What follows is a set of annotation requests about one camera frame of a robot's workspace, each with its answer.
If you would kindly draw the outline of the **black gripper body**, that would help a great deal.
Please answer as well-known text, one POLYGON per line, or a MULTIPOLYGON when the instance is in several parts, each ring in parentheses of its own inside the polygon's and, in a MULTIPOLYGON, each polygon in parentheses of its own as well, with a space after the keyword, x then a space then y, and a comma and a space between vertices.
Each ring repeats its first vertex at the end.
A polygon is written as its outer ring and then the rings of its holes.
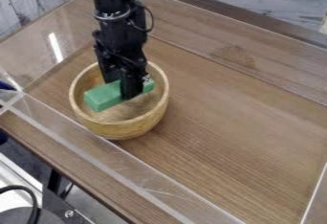
POLYGON ((147 41, 146 12, 126 11, 116 13, 95 12, 100 28, 92 32, 95 52, 106 51, 120 58, 120 70, 126 67, 141 68, 147 65, 143 45, 147 41))

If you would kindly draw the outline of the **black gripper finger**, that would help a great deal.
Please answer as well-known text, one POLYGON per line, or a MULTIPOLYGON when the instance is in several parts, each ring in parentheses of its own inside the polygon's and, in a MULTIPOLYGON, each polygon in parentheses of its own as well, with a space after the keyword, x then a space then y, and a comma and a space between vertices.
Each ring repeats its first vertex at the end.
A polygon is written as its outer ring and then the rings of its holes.
POLYGON ((120 90, 124 101, 131 100, 143 93, 145 78, 149 73, 145 67, 141 68, 123 68, 120 70, 120 90))
POLYGON ((99 66, 106 83, 111 83, 122 78, 120 75, 120 58, 106 51, 96 52, 99 66))

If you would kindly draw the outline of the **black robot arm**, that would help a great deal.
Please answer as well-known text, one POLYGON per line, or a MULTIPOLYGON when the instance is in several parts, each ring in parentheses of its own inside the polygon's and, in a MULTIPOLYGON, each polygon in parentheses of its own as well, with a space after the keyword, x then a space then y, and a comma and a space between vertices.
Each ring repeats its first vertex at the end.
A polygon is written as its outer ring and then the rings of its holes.
POLYGON ((149 77, 143 46, 154 25, 154 16, 139 0, 94 0, 94 17, 99 28, 92 32, 95 53, 106 83, 120 81, 123 99, 142 94, 149 77))

